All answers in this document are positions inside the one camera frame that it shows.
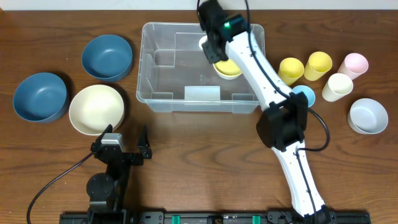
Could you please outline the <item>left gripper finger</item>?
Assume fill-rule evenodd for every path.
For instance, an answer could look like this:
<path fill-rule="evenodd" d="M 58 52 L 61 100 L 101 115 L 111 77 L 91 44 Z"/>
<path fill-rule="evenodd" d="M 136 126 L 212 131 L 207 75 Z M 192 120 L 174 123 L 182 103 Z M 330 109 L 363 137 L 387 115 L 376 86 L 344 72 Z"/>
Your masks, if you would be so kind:
<path fill-rule="evenodd" d="M 92 143 L 91 148 L 92 149 L 97 149 L 101 145 L 101 140 L 104 137 L 105 134 L 107 133 L 112 133 L 113 132 L 113 126 L 109 124 L 106 129 L 96 138 L 96 140 Z"/>
<path fill-rule="evenodd" d="M 146 126 L 142 129 L 140 138 L 137 142 L 137 148 L 144 159 L 152 159 L 152 149 L 149 144 Z"/>

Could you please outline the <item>small yellow bowl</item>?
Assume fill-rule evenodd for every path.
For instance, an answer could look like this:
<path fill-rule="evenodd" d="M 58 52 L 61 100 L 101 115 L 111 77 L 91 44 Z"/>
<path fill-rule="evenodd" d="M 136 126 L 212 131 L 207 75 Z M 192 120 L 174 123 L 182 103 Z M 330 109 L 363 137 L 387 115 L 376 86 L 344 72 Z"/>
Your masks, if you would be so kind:
<path fill-rule="evenodd" d="M 237 76 L 242 74 L 240 68 L 231 60 L 222 61 L 214 64 L 215 69 L 226 76 Z"/>

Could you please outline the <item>small white bowl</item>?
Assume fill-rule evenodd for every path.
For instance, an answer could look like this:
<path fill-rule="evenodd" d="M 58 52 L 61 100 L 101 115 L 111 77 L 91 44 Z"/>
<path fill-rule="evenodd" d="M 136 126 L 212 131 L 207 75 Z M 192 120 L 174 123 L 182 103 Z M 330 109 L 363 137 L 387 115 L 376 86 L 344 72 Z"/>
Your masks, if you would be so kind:
<path fill-rule="evenodd" d="M 234 80 L 236 78 L 238 78 L 240 75 L 242 75 L 243 73 L 239 73 L 237 75 L 226 75 L 224 73 L 221 73 L 215 66 L 215 64 L 213 64 L 213 68 L 215 69 L 215 72 L 218 74 L 219 77 L 225 79 L 225 80 Z"/>

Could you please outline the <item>light blue cup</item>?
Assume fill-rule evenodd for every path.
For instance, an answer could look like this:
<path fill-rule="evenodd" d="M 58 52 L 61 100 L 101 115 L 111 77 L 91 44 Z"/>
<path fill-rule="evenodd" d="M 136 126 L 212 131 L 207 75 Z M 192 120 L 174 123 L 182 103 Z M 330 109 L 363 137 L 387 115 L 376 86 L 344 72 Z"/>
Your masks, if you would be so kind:
<path fill-rule="evenodd" d="M 292 91 L 296 94 L 302 92 L 305 94 L 308 100 L 308 107 L 313 106 L 316 100 L 315 92 L 308 86 L 305 85 L 298 85 L 293 87 Z"/>

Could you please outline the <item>cream cup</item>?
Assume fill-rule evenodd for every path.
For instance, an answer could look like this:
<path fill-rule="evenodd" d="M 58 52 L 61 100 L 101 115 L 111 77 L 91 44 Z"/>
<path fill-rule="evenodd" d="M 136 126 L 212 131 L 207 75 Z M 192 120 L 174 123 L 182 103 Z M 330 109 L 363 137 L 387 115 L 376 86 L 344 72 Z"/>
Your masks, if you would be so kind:
<path fill-rule="evenodd" d="M 330 76 L 322 90 L 322 97 L 329 102 L 334 102 L 353 91 L 353 81 L 343 73 Z"/>

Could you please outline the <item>small grey bowl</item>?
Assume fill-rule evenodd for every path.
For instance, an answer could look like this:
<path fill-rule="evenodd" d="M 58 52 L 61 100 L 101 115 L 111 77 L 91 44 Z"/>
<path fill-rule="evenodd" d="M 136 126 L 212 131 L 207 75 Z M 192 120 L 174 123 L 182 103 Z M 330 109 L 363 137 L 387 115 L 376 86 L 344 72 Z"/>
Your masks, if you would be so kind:
<path fill-rule="evenodd" d="M 348 113 L 348 124 L 359 134 L 379 134 L 389 122 L 388 113 L 378 101 L 362 98 L 355 101 Z"/>

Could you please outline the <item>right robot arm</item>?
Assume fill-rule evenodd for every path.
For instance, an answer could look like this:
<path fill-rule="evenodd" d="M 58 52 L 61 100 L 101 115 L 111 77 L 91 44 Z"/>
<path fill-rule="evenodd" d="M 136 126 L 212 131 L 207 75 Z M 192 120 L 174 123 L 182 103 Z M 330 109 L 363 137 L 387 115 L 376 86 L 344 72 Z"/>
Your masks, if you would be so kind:
<path fill-rule="evenodd" d="M 324 120 L 308 107 L 303 93 L 295 94 L 276 74 L 252 33 L 250 17 L 228 15 L 217 0 L 197 2 L 200 27 L 207 34 L 203 51 L 210 63 L 232 60 L 253 89 L 262 114 L 256 124 L 263 144 L 276 154 L 292 196 L 299 223 L 330 223 L 319 195 L 306 152 L 304 132 L 308 114 L 328 130 Z"/>

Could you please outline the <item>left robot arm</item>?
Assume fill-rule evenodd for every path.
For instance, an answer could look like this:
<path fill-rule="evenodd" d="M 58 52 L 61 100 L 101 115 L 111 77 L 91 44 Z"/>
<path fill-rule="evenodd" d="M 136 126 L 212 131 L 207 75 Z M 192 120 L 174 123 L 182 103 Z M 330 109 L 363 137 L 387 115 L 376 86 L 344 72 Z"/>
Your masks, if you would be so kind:
<path fill-rule="evenodd" d="M 147 138 L 147 128 L 143 128 L 137 142 L 138 152 L 126 152 L 122 135 L 113 132 L 108 125 L 91 145 L 94 158 L 107 165 L 105 172 L 93 175 L 86 185 L 90 197 L 88 223 L 125 224 L 131 221 L 131 212 L 123 209 L 124 194 L 132 166 L 141 166 L 145 159 L 152 158 L 152 150 Z"/>

